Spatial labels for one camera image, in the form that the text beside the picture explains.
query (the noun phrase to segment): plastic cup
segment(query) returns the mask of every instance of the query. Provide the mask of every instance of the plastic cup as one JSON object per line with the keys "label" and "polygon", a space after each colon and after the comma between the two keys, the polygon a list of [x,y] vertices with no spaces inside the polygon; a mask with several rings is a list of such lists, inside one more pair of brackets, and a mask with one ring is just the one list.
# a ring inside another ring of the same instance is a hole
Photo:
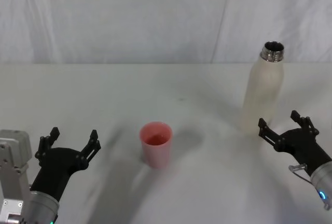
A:
{"label": "plastic cup", "polygon": [[172,129],[163,122],[150,122],[142,127],[140,139],[147,164],[154,169],[165,168],[170,160]]}

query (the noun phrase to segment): white bottle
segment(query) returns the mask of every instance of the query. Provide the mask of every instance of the white bottle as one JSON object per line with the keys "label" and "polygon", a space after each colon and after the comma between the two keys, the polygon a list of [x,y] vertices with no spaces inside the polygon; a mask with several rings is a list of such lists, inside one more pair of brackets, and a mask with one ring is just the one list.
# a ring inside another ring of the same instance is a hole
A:
{"label": "white bottle", "polygon": [[246,134],[258,134],[259,118],[268,124],[272,120],[284,78],[283,55],[281,43],[267,42],[251,69],[241,119],[241,128]]}

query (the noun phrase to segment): white table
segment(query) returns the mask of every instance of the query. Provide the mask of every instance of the white table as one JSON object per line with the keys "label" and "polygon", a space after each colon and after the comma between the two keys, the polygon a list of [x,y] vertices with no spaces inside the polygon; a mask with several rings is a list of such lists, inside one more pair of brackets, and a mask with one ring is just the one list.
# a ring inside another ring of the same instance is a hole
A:
{"label": "white table", "polygon": [[[70,179],[58,224],[331,223],[296,161],[237,131],[250,64],[1,66],[0,127],[25,130],[32,149],[53,126],[55,146],[81,150],[92,129],[102,149]],[[332,155],[332,64],[286,64],[272,127],[294,128],[293,109],[312,117]],[[174,131],[173,160],[152,171],[139,129]],[[39,170],[30,161],[28,177]]]}

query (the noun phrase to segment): white backdrop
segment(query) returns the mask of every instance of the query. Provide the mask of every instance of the white backdrop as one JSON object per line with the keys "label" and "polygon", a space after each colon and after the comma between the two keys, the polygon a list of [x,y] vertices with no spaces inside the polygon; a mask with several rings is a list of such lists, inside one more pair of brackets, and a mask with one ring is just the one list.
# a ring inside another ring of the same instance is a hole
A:
{"label": "white backdrop", "polygon": [[3,63],[332,61],[332,0],[0,0]]}

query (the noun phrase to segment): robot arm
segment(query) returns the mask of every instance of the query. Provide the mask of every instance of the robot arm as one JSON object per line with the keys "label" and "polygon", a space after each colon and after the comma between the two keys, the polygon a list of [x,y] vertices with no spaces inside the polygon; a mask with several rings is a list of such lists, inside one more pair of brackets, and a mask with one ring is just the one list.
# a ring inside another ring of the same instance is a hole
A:
{"label": "robot arm", "polygon": [[59,200],[72,174],[85,170],[100,150],[96,130],[82,151],[52,148],[59,137],[58,128],[41,137],[35,157],[41,169],[29,187],[26,169],[31,158],[28,134],[21,131],[0,131],[0,180],[4,202],[0,224],[53,224],[58,215]]}
{"label": "robot arm", "polygon": [[[312,184],[322,199],[324,208],[329,210],[332,206],[332,159],[317,144],[316,136],[319,131],[313,126],[310,118],[301,117],[296,111],[292,111],[290,117],[300,125],[300,128],[278,135],[261,118],[258,123],[259,136],[277,152],[289,153],[298,161],[299,165],[289,166],[289,170]],[[296,173],[299,170],[305,170],[310,180],[299,176]]]}

